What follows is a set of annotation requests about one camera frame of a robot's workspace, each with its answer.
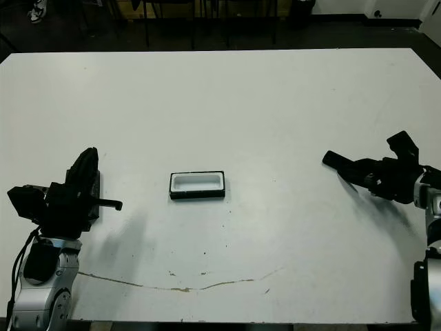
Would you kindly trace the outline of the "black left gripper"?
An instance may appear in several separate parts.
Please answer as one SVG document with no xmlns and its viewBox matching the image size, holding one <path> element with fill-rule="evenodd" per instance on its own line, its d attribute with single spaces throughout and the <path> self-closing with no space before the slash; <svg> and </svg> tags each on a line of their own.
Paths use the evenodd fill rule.
<svg viewBox="0 0 441 331">
<path fill-rule="evenodd" d="M 99 208 L 122 210 L 123 202 L 100 197 L 99 156 L 86 148 L 66 172 L 65 183 L 51 183 L 39 224 L 41 234 L 52 238 L 79 238 L 99 218 Z"/>
</svg>

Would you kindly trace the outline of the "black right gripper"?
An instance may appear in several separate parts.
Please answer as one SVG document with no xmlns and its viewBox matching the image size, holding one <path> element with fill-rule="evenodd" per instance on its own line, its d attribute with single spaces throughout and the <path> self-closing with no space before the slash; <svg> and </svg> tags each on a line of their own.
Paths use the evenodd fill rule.
<svg viewBox="0 0 441 331">
<path fill-rule="evenodd" d="M 336 171 L 346 182 L 368 189 L 377 197 L 409 204 L 422 166 L 388 157 L 380 161 L 345 159 L 339 162 Z"/>
</svg>

